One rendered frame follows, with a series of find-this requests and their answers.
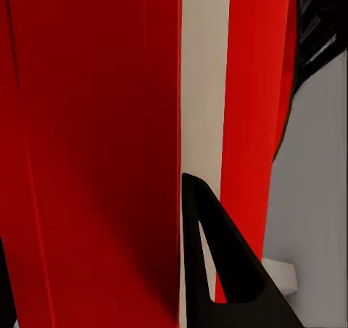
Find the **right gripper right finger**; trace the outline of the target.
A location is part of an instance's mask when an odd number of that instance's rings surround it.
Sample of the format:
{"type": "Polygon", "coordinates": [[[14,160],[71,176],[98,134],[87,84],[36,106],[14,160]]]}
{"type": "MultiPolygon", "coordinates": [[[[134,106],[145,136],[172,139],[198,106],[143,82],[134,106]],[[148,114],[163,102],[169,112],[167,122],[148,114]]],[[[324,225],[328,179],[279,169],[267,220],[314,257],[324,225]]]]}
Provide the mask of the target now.
{"type": "Polygon", "coordinates": [[[203,179],[182,175],[187,328],[304,328],[203,179]],[[202,224],[227,303],[210,299],[202,224]]]}

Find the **radio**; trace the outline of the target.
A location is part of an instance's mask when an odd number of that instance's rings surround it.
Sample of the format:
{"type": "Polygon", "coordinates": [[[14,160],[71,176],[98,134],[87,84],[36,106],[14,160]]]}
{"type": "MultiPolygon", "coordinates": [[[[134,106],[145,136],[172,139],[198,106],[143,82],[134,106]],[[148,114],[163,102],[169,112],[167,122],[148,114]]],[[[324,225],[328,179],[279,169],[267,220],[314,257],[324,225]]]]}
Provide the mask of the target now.
{"type": "MultiPolygon", "coordinates": [[[[182,175],[261,262],[300,0],[0,0],[0,239],[19,328],[187,328],[182,175]]],[[[210,299],[227,303],[199,221],[210,299]]]]}

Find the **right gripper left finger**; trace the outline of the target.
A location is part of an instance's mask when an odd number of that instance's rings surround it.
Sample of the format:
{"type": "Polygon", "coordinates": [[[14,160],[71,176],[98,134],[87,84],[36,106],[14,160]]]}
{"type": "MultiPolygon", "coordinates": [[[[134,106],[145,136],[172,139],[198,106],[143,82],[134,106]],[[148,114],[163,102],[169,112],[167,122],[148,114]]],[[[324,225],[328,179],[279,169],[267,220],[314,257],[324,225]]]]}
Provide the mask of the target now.
{"type": "Polygon", "coordinates": [[[15,303],[0,239],[0,328],[13,328],[16,321],[15,303]]]}

